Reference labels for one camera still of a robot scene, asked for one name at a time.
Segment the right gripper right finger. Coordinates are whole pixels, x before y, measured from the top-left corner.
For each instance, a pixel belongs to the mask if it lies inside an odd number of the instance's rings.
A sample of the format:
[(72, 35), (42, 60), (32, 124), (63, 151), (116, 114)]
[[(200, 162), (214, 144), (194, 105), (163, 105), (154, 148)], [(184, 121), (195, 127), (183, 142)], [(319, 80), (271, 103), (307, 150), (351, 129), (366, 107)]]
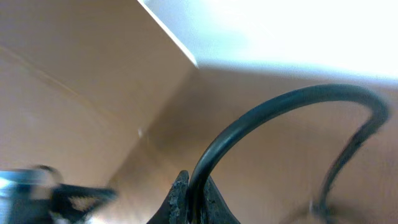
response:
[(240, 224), (224, 201), (211, 176), (203, 190), (203, 206), (200, 210), (202, 224)]

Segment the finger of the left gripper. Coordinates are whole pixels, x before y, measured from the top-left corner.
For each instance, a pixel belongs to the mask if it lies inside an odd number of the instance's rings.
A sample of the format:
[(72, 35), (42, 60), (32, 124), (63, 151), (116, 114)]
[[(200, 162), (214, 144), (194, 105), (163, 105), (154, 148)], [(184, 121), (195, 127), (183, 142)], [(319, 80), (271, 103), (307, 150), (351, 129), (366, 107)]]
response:
[(83, 223), (117, 197), (118, 193), (109, 188), (60, 184), (50, 198), (50, 211), (69, 223)]

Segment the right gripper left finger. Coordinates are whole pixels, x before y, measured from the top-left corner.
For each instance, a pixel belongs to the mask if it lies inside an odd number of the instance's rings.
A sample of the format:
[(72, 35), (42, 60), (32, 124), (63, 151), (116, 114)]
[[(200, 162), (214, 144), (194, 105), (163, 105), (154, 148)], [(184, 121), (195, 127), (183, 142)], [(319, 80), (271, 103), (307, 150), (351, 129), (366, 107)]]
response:
[(147, 224), (186, 224), (189, 173), (182, 170), (173, 182), (166, 198)]

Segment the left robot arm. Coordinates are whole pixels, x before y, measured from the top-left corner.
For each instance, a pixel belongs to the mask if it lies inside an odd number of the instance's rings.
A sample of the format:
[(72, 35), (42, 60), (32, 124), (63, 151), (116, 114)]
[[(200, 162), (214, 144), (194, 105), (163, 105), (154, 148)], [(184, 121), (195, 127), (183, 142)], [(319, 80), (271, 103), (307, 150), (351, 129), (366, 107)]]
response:
[(51, 166), (2, 170), (1, 223), (88, 223), (117, 196), (111, 188), (65, 184)]

